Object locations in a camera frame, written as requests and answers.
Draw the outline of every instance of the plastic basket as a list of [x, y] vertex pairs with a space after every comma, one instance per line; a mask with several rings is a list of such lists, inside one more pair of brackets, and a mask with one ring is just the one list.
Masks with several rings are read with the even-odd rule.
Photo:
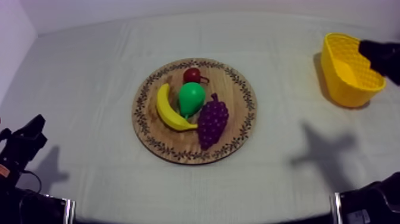
[[330, 97], [345, 107], [360, 107], [385, 87], [385, 78], [370, 69], [358, 52], [360, 40], [341, 33], [325, 36], [321, 63]]

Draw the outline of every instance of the grape stem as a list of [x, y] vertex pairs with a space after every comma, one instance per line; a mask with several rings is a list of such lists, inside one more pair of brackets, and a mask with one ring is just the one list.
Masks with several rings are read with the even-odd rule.
[[211, 94], [211, 97], [213, 98], [214, 101], [218, 101], [218, 96], [217, 94]]

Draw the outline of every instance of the wooden plate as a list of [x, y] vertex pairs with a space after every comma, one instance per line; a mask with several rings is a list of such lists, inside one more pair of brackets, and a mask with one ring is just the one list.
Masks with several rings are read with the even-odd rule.
[[[169, 100], [178, 111], [178, 92], [183, 84], [183, 72], [197, 67], [201, 75], [210, 79], [202, 84], [206, 92], [205, 102], [217, 93], [218, 100], [225, 102], [229, 119], [220, 140], [208, 150], [200, 149], [196, 130], [176, 132], [160, 119], [156, 109], [157, 91], [169, 83]], [[132, 106], [133, 128], [142, 143], [155, 155], [179, 164], [212, 163], [231, 155], [249, 138], [257, 115], [257, 100], [251, 85], [235, 69], [218, 61], [204, 58], [188, 58], [166, 64], [153, 72], [139, 87]], [[188, 121], [196, 123], [198, 114]]]

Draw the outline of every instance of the decorative leaf border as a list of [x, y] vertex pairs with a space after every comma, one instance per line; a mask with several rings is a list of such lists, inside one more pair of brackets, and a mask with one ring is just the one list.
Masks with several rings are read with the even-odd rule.
[[[225, 71], [225, 74], [228, 75], [235, 84], [240, 86], [240, 91], [243, 93], [243, 99], [246, 102], [246, 108], [249, 110], [247, 116], [245, 117], [245, 121], [239, 129], [239, 136], [234, 137], [230, 143], [226, 143], [219, 150], [215, 150], [212, 155], [210, 155], [209, 151], [201, 151], [201, 153], [193, 153], [186, 150], [184, 150], [183, 152], [175, 152], [173, 147], [170, 148], [166, 146], [165, 143], [157, 141], [153, 136], [149, 135], [150, 130], [147, 124], [147, 118], [144, 114], [145, 103], [148, 99], [147, 94], [150, 90], [150, 86], [154, 83], [154, 81], [160, 79], [170, 71], [177, 69], [187, 69], [192, 66], [223, 69]], [[169, 67], [163, 67], [157, 72], [151, 74], [145, 80], [145, 84], [140, 90], [140, 95], [136, 100], [136, 109], [133, 115], [136, 118], [136, 122], [140, 126], [139, 132], [147, 137], [145, 142], [147, 142], [149, 146], [154, 147], [160, 154], [172, 155], [178, 161], [180, 161], [181, 159], [196, 160], [198, 158], [205, 161], [207, 159], [210, 159], [210, 157], [214, 158], [215, 160], [223, 158], [227, 154], [236, 151], [240, 147], [240, 145], [242, 145], [242, 143], [249, 138], [248, 131], [251, 130], [251, 122], [255, 119], [255, 112], [252, 111], [255, 109], [255, 102], [253, 101], [251, 90], [247, 87], [246, 81], [240, 78], [240, 75], [238, 75], [235, 69], [230, 67], [225, 68], [225, 65], [223, 63], [219, 63], [216, 61], [190, 60], [189, 62], [182, 62], [180, 64], [173, 64]]]

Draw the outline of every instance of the white wall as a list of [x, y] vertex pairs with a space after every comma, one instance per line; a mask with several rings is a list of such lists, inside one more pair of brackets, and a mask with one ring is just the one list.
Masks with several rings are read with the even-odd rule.
[[39, 33], [126, 17], [257, 10], [399, 31], [400, 0], [21, 0]]
[[18, 0], [0, 0], [0, 104], [37, 36]]

